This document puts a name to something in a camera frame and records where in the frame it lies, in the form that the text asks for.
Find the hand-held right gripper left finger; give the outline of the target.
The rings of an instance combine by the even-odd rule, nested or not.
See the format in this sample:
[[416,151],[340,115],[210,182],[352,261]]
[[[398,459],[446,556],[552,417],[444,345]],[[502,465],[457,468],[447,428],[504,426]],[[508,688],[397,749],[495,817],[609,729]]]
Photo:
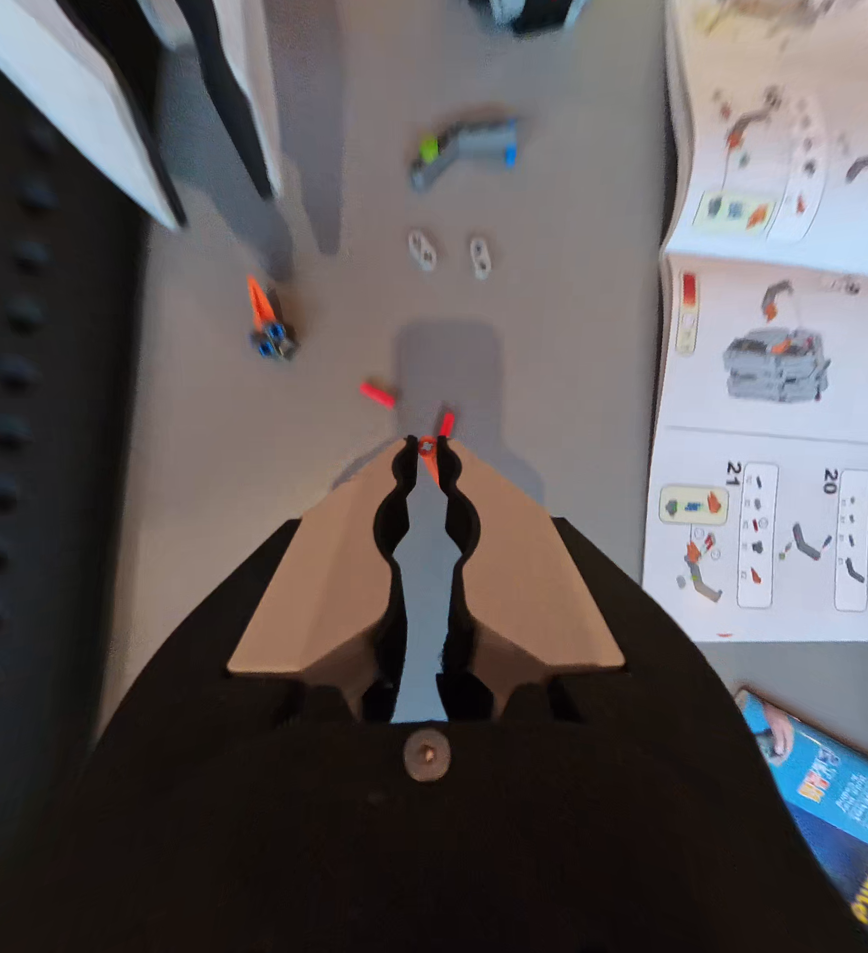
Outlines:
[[303,513],[227,662],[231,676],[332,688],[355,719],[392,720],[406,652],[395,550],[417,468],[409,436]]

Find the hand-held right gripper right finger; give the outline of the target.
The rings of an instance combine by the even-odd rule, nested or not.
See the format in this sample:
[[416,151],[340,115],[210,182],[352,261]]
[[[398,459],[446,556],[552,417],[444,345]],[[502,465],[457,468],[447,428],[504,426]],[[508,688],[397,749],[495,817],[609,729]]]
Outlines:
[[444,529],[457,549],[436,682],[450,721],[499,718],[523,686],[626,660],[547,509],[439,436]]

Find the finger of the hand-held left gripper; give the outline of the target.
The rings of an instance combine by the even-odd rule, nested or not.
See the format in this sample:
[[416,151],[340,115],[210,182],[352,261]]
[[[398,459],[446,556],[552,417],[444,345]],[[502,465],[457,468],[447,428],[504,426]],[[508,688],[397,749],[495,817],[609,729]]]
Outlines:
[[66,3],[0,1],[0,71],[154,221],[173,231],[185,225],[141,102]]
[[178,1],[202,79],[256,192],[283,192],[281,129],[264,3]]

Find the grey connector with blue pins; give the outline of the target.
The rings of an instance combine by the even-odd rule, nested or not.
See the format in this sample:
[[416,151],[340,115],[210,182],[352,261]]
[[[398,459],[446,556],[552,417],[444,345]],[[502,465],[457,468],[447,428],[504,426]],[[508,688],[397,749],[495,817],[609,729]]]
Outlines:
[[291,361],[297,352],[291,329],[277,320],[263,321],[253,327],[250,341],[256,353],[273,361]]

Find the grey angled beam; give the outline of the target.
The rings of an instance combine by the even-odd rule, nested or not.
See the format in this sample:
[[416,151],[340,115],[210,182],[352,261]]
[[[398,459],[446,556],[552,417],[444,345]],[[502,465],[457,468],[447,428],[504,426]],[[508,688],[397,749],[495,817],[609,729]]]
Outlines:
[[425,193],[453,165],[466,160],[496,160],[505,168],[519,156],[518,124],[514,118],[461,121],[437,134],[423,136],[408,169],[413,191]]

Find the black perforated panel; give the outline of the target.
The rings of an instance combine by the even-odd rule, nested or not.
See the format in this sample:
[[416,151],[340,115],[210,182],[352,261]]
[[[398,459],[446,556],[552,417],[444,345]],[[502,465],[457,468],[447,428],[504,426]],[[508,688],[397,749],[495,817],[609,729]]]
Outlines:
[[0,72],[0,862],[89,740],[149,224]]

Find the open instruction booklet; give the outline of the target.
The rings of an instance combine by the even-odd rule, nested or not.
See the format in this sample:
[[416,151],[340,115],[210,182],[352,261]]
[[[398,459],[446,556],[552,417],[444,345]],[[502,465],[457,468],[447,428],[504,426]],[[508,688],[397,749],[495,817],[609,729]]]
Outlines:
[[868,642],[868,1],[666,2],[676,200],[643,588]]

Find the small blue booklet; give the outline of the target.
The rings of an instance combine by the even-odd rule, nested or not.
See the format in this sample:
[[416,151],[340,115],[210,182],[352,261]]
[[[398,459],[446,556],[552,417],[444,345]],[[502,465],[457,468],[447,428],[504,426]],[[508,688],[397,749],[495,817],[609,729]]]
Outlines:
[[734,700],[810,851],[868,928],[868,757],[747,689]]

